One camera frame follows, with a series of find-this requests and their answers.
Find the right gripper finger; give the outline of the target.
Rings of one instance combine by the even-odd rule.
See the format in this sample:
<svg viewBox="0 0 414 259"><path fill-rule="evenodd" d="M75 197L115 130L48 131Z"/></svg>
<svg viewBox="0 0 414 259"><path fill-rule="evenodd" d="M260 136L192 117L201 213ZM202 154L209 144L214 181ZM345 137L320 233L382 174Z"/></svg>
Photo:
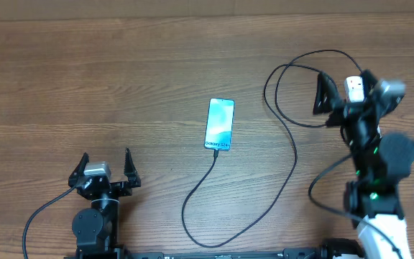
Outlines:
<svg viewBox="0 0 414 259"><path fill-rule="evenodd" d="M379 82L377 77L368 69L363 70L360 73L363 83L363 91L365 97L376 96L375 86Z"/></svg>
<svg viewBox="0 0 414 259"><path fill-rule="evenodd" d="M334 80L327 73L320 72L317 76L313 114L327 114L341 106L342 99Z"/></svg>

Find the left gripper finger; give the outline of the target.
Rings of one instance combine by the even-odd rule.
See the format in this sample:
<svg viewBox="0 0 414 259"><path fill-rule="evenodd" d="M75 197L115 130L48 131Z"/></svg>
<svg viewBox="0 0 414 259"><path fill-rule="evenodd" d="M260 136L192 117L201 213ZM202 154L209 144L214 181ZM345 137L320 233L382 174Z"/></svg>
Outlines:
<svg viewBox="0 0 414 259"><path fill-rule="evenodd" d="M84 153L80 159L79 164L73 170L68 178L69 187L74 187L78 184L79 180L84 176L84 170L86 165L89 163L88 153Z"/></svg>
<svg viewBox="0 0 414 259"><path fill-rule="evenodd" d="M129 185L132 188L141 186L141 179L133 163L129 148L126 148L125 150L124 175L127 177Z"/></svg>

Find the white power strip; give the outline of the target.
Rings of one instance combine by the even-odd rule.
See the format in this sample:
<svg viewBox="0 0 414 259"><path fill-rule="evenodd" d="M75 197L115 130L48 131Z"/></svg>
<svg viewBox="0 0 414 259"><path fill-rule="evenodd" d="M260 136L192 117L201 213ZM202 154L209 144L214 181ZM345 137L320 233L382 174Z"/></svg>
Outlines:
<svg viewBox="0 0 414 259"><path fill-rule="evenodd" d="M364 85L361 76L349 76L344 81L346 97L350 103L361 103L364 101Z"/></svg>

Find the smartphone with blue screen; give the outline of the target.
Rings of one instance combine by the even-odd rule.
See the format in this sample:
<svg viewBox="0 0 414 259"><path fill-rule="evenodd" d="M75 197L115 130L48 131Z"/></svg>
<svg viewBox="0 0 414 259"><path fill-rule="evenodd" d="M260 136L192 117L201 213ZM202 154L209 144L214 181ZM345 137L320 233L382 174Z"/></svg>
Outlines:
<svg viewBox="0 0 414 259"><path fill-rule="evenodd" d="M210 99L204 148L230 150L235 102L231 99Z"/></svg>

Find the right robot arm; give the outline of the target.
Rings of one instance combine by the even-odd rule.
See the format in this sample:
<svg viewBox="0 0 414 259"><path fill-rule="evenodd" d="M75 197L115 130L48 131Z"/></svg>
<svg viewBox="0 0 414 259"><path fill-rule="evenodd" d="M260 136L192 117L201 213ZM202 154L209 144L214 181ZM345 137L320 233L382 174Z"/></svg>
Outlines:
<svg viewBox="0 0 414 259"><path fill-rule="evenodd" d="M377 79L365 70L348 78L345 90L342 99L330 77L319 73L313 113L328 114L326 126L340 128L356 180L346 184L343 210L314 204L350 219L358 238L327 239L312 258L410 258L398 186L410 176L414 140L401 132L383 135L379 127L381 118L402 101L405 84Z"/></svg>

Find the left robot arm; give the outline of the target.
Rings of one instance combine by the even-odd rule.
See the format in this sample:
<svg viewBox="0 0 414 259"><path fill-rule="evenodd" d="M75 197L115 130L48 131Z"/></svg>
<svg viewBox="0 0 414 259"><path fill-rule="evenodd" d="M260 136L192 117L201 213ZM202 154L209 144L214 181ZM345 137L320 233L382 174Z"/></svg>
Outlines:
<svg viewBox="0 0 414 259"><path fill-rule="evenodd" d="M125 181L111 181L111 169L105 161L92 163L83 154L70 174L69 187L75 189L91 206L80 210L73 218L72 232L76 238L76 258L130 258L131 253L118 241L119 199L132 195L141 186L141 179L125 150Z"/></svg>

